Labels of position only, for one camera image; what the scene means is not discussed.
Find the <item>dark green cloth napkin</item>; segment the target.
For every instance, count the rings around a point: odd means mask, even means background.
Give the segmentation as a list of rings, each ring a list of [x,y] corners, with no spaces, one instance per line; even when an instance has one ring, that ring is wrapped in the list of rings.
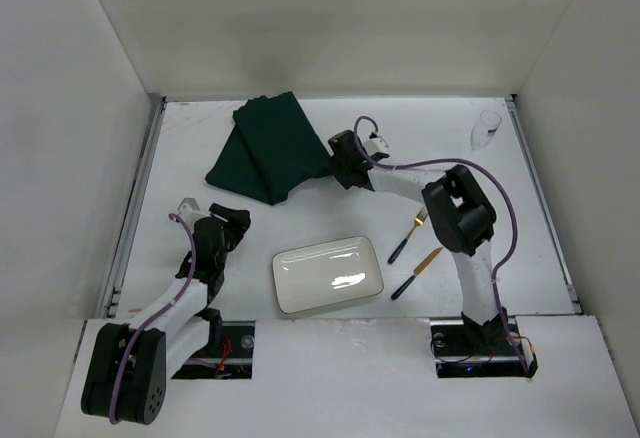
[[[268,205],[330,174],[330,157],[296,96],[260,96],[233,112],[233,129],[205,182]]]

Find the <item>gold fork green handle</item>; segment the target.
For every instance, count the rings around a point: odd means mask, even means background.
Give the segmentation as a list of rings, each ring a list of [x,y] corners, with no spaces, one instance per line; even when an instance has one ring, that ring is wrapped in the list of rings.
[[[387,259],[387,263],[389,265],[393,264],[398,259],[399,255],[402,253],[402,251],[406,247],[407,243],[411,239],[411,236],[413,235],[413,233],[419,227],[424,225],[427,217],[428,217],[428,211],[427,211],[426,207],[423,206],[420,209],[420,211],[417,213],[417,215],[415,216],[415,218],[413,220],[412,228],[409,230],[409,232],[406,234],[406,236],[401,240],[401,242],[396,246],[396,248],[393,250],[393,252],[389,256],[389,258]]]

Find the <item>white rectangular plate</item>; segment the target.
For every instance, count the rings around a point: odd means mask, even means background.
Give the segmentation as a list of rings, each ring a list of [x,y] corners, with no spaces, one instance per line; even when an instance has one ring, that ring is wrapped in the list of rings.
[[[384,290],[376,252],[364,236],[280,252],[272,272],[278,307],[286,315],[369,299]]]

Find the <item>gold knife green handle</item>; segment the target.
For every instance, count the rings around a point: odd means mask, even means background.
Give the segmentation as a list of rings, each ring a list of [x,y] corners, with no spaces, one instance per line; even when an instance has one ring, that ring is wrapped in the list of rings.
[[[430,252],[413,270],[413,273],[392,293],[391,300],[397,300],[413,281],[435,260],[443,248],[438,247]]]

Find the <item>clear champagne flute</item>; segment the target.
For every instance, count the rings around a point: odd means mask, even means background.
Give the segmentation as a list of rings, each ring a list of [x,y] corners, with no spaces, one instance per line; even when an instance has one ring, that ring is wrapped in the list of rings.
[[[501,116],[491,110],[484,110],[476,120],[470,135],[472,151],[478,151],[487,146],[494,138],[502,122]]]

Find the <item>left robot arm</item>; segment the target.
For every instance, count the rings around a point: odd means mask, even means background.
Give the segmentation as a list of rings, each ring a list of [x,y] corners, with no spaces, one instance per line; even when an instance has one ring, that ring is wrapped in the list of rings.
[[[212,307],[229,254],[251,225],[247,210],[184,199],[170,220],[189,249],[167,290],[126,323],[98,331],[85,378],[83,414],[112,424],[151,424],[171,378],[246,379],[252,375],[255,325],[226,322]]]

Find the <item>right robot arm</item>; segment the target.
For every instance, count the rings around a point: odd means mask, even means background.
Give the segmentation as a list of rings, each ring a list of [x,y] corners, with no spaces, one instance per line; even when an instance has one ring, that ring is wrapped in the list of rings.
[[[440,245],[453,257],[463,298],[461,312],[465,352],[478,355],[495,347],[506,335],[506,310],[499,303],[491,240],[497,213],[473,173],[495,178],[465,159],[451,159],[444,168],[410,168],[384,164],[388,147],[377,134],[362,143],[354,131],[328,140],[332,176],[345,189],[358,187],[386,192],[426,207],[427,218]]]

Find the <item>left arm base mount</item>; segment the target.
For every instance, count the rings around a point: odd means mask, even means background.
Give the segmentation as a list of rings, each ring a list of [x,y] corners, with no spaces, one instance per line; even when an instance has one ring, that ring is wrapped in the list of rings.
[[[245,380],[252,378],[254,321],[226,321],[219,310],[207,308],[198,317],[210,325],[208,343],[174,373],[174,380]]]

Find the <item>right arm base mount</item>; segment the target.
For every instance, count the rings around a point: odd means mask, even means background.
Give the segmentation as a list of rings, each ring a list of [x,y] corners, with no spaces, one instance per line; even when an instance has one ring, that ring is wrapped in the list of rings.
[[[535,376],[539,363],[531,340],[520,333],[515,318],[509,321],[509,336],[498,325],[498,337],[475,344],[465,333],[462,320],[430,323],[430,350],[440,379],[526,378]]]

